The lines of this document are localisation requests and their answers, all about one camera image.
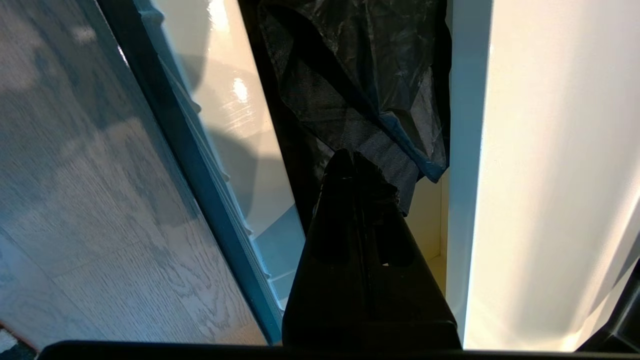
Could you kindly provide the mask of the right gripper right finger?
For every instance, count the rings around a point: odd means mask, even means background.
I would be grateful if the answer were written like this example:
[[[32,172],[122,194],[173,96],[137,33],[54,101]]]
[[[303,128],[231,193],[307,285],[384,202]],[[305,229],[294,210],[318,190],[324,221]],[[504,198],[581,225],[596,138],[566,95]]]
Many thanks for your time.
[[[353,155],[361,216],[367,343],[382,349],[460,350],[457,322],[398,207],[397,189]]]

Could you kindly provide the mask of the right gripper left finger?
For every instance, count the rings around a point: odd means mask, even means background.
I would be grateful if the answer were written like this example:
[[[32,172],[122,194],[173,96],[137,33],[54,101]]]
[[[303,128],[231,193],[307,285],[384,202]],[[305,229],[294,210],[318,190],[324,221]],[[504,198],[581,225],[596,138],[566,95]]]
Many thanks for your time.
[[[282,342],[297,349],[360,349],[366,319],[355,168],[334,153],[325,168],[282,322]]]

